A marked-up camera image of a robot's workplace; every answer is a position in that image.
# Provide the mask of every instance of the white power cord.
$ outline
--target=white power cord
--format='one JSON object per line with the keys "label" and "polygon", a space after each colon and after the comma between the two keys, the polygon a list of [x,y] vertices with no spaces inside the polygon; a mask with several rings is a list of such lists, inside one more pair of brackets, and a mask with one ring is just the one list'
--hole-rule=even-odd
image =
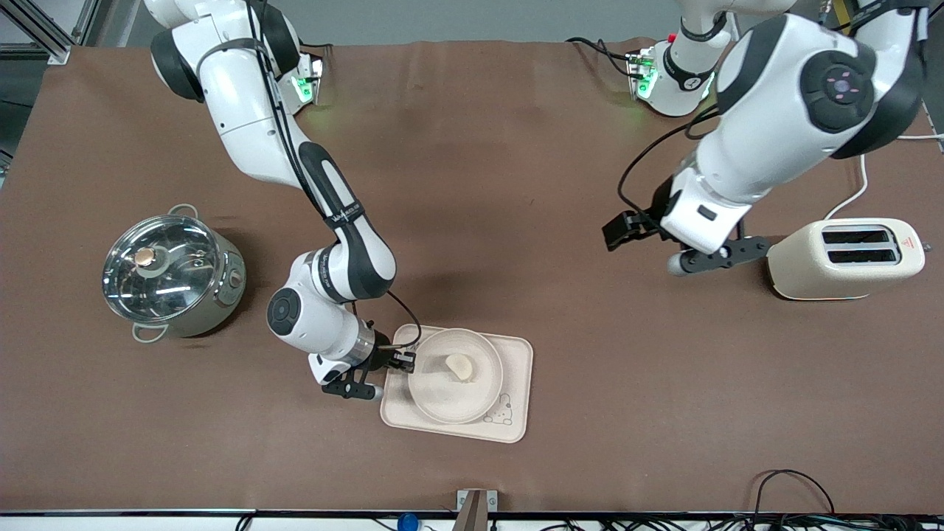
{"label": "white power cord", "polygon": [[922,134],[918,136],[903,135],[899,140],[944,140],[944,133],[941,134]]}
{"label": "white power cord", "polygon": [[859,173],[862,175],[862,188],[859,188],[858,192],[856,192],[855,194],[852,194],[845,201],[835,205],[833,209],[829,211],[828,214],[826,214],[826,217],[824,217],[823,220],[832,219],[833,216],[837,212],[849,206],[850,203],[852,203],[853,201],[861,197],[866,192],[866,189],[868,188],[868,173],[866,173],[866,156],[865,155],[859,155]]}

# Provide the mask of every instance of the beige tray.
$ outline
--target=beige tray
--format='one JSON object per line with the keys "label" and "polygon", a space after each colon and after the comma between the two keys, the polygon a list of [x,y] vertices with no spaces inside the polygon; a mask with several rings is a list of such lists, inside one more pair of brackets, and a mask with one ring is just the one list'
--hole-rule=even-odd
{"label": "beige tray", "polygon": [[[444,330],[434,326],[423,327],[423,337]],[[416,407],[407,386],[407,374],[399,370],[387,371],[380,400],[380,418],[395,428],[417,430],[456,437],[479,438],[511,444],[525,436],[528,427],[528,400],[531,396],[531,364],[534,349],[520,337],[482,334],[498,351],[504,369],[504,383],[498,401],[479,420],[467,424],[443,424],[427,417]],[[394,344],[409,342],[416,337],[416,326],[405,324],[394,334]]]}

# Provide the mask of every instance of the brown table cover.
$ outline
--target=brown table cover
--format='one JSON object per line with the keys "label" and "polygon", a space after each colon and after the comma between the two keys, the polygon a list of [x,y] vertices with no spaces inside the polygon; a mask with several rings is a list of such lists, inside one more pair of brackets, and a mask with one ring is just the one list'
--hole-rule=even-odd
{"label": "brown table cover", "polygon": [[[510,510],[742,510],[759,474],[790,467],[840,511],[944,511],[936,253],[855,302],[779,300],[761,264],[673,278],[672,244],[608,253],[600,227],[627,162],[682,121],[632,102],[601,56],[337,47],[327,72],[325,105],[299,122],[394,250],[396,292],[424,323],[533,344],[524,439],[394,429],[375,403],[323,394],[265,325],[294,257],[332,239],[305,197],[237,171],[147,50],[75,48],[47,71],[0,191],[0,507],[434,509],[488,487]],[[922,113],[911,132],[928,130]],[[648,204],[693,146],[658,147],[631,197]],[[749,232],[822,217],[855,167],[776,189]],[[897,142],[868,157],[871,186],[843,214],[897,216],[944,246],[942,169],[936,143]],[[139,345],[101,267],[179,202],[243,252],[247,293],[215,334]],[[389,334],[408,321],[389,299],[359,310]],[[823,509],[787,478],[765,493],[765,509]]]}

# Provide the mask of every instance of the pot handle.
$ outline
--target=pot handle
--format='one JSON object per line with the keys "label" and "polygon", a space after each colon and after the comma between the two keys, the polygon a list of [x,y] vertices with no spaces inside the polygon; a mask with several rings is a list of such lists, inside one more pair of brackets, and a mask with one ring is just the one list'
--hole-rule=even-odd
{"label": "pot handle", "polygon": [[[131,337],[134,337],[134,340],[137,341],[138,343],[144,343],[144,344],[155,343],[157,341],[160,341],[161,339],[163,339],[165,335],[167,335],[168,328],[169,327],[166,324],[161,324],[158,326],[151,326],[151,325],[146,325],[146,324],[134,323],[131,325]],[[150,339],[144,339],[143,337],[141,337],[142,330],[160,330],[160,332],[156,336]]]}
{"label": "pot handle", "polygon": [[167,211],[168,214],[177,214],[182,210],[190,210],[194,213],[192,216],[193,219],[200,219],[200,213],[196,211],[196,207],[190,203],[180,203],[179,205],[174,205],[171,207],[171,210]]}

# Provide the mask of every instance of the blue object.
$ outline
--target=blue object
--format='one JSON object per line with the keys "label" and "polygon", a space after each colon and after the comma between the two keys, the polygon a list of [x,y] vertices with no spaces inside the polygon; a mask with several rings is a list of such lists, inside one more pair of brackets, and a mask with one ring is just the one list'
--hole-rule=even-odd
{"label": "blue object", "polygon": [[419,519],[412,512],[405,512],[396,519],[396,531],[417,531]]}

